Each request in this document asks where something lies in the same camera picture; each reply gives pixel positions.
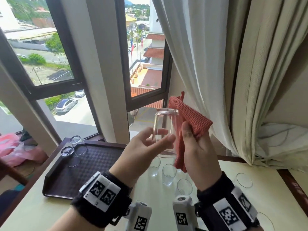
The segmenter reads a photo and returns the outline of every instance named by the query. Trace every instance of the brown tray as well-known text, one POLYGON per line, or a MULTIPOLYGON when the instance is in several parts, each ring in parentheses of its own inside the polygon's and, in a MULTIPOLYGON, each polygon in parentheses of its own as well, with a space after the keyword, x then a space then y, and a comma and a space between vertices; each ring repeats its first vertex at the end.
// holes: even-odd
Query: brown tray
POLYGON ((117 143, 90 140, 84 142, 88 152, 79 156, 81 158, 79 165, 68 167, 66 160, 60 156, 46 174, 43 185, 44 196, 73 199, 97 171, 109 170, 126 147, 125 144, 117 143))

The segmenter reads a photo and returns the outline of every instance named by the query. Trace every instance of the mountain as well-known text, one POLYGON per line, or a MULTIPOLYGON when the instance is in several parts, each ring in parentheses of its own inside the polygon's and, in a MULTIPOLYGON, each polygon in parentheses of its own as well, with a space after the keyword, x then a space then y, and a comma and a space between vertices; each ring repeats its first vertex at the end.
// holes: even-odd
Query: mountain
POLYGON ((125 5, 133 5, 133 3, 129 0, 124 0, 124 2, 125 2, 125 5))

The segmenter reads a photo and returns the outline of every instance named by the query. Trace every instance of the pink plastic bag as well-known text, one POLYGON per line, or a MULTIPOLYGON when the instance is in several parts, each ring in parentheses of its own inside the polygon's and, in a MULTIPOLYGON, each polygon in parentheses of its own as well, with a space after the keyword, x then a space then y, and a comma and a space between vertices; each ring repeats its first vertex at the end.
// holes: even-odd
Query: pink plastic bag
POLYGON ((12 133, 0 136, 0 157, 10 154, 19 145, 19 137, 12 133))
POLYGON ((19 145, 14 147, 10 154, 1 157, 9 166, 15 167, 20 165, 26 159, 34 160, 38 163, 43 163, 48 156, 39 146, 26 146, 23 142, 18 142, 19 145))

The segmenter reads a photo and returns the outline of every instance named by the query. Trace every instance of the red towel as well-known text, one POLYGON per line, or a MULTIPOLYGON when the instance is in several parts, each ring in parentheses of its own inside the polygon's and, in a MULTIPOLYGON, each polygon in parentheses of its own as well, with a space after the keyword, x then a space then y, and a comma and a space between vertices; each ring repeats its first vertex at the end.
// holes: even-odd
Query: red towel
POLYGON ((192 109, 188 105, 183 103, 184 92, 181 92, 181 96, 172 96, 169 99, 168 108, 177 109, 181 116, 178 130, 179 130, 179 141, 178 146, 176 147, 177 158, 174 162, 174 166, 176 168, 181 169, 183 172, 187 172, 185 164, 184 164, 184 152, 185 145, 182 136, 181 126, 184 121, 188 121, 192 127, 192 133, 194 137, 198 140, 201 136, 204 135, 206 131, 209 130, 210 126, 213 122, 207 117, 203 116, 201 113, 192 109))

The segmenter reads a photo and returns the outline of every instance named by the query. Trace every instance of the car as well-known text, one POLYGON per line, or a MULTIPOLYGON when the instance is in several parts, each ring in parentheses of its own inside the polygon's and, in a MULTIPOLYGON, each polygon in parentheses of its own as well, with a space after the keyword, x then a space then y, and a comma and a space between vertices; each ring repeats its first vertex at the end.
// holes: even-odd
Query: car
POLYGON ((79 90, 77 92, 75 92, 75 97, 81 98, 84 97, 86 94, 84 93, 84 90, 79 90))
POLYGON ((57 104, 56 111, 58 113, 69 112, 71 108, 77 103, 78 103, 78 99, 74 99, 74 98, 63 99, 57 104))
POLYGON ((17 56, 21 57, 21 58, 27 58, 27 56, 23 55, 23 54, 16 54, 17 56))
POLYGON ((149 60, 150 60, 149 57, 143 57, 143 58, 140 60, 140 62, 148 63, 149 60))

